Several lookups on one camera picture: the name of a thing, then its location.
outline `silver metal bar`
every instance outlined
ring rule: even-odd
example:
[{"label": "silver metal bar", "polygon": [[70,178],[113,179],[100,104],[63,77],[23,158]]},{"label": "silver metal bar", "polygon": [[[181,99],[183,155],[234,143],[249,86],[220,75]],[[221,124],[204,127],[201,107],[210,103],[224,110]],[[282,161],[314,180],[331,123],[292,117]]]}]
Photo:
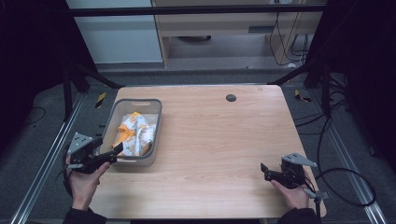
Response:
[{"label": "silver metal bar", "polygon": [[26,222],[29,217],[30,212],[32,211],[33,206],[35,205],[35,201],[37,200],[38,195],[40,194],[43,186],[47,180],[47,177],[50,173],[50,170],[55,162],[59,152],[62,149],[64,144],[65,137],[70,131],[71,126],[73,125],[78,111],[81,108],[81,103],[85,94],[79,93],[77,99],[74,103],[74,110],[70,115],[70,118],[64,122],[57,136],[55,137],[54,142],[52,143],[51,148],[49,149],[49,153],[47,154],[46,159],[44,159],[43,164],[38,170],[35,179],[30,186],[29,190],[25,194],[20,206],[17,211],[14,213],[11,224],[23,224]]},{"label": "silver metal bar", "polygon": [[[312,101],[316,104],[318,110],[322,111],[320,106],[320,97],[318,96],[318,93],[311,90],[309,90],[309,92],[312,96]],[[347,152],[346,146],[344,145],[340,135],[338,134],[337,130],[333,125],[330,126],[329,133],[331,135],[335,150],[341,160],[341,163],[343,163],[343,165],[347,169],[353,170],[360,174],[358,167],[356,166],[355,162],[352,160],[349,153]],[[364,180],[362,180],[361,178],[357,178],[355,175],[350,175],[349,180],[351,181],[351,184],[354,187],[362,203],[368,203],[372,200],[373,194]],[[373,203],[370,206],[364,207],[364,210],[372,223],[374,224],[388,223],[377,202]]]}]

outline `black pole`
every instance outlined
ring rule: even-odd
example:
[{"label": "black pole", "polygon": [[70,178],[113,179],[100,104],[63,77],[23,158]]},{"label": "black pole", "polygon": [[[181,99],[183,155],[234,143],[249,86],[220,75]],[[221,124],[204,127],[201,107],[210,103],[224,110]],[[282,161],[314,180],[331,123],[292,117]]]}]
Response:
[{"label": "black pole", "polygon": [[175,14],[223,14],[259,12],[315,12],[336,9],[338,6],[327,4],[290,4],[290,5],[230,5],[230,6],[193,6],[193,7],[114,7],[78,8],[69,10],[48,10],[59,16],[103,17],[103,16],[142,16]]}]

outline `table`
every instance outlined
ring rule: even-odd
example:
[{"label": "table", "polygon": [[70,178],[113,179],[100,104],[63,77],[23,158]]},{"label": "table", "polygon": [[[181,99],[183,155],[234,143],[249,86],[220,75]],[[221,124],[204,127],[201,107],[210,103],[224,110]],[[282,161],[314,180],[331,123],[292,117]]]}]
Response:
[{"label": "table", "polygon": [[[236,101],[227,101],[228,94]],[[92,200],[95,213],[108,218],[269,218],[287,212],[260,169],[263,162],[280,171],[282,155],[305,156],[280,87],[128,87],[119,90],[116,101],[122,98],[162,101],[157,158],[149,167],[113,164]],[[314,180],[311,169],[306,171]]]}]

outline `white cabinet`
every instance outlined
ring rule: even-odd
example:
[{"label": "white cabinet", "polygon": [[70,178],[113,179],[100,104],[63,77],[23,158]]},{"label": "white cabinet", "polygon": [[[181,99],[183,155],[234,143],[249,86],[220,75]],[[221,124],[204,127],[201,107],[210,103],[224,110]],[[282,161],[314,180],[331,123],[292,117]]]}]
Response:
[{"label": "white cabinet", "polygon": [[[150,0],[67,0],[70,8],[151,7]],[[162,63],[154,17],[75,17],[98,67]]]}]

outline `person's left hand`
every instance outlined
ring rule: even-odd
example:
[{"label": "person's left hand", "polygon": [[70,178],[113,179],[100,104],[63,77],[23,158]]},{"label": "person's left hand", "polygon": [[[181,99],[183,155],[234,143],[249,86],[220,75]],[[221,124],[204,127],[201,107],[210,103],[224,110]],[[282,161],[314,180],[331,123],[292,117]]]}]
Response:
[{"label": "person's left hand", "polygon": [[[66,158],[66,164],[70,164],[70,156]],[[73,193],[72,208],[88,211],[93,194],[100,184],[99,178],[105,173],[108,167],[110,167],[110,162],[107,161],[103,163],[97,171],[89,175],[72,172],[70,169],[67,169],[69,185]]]}]

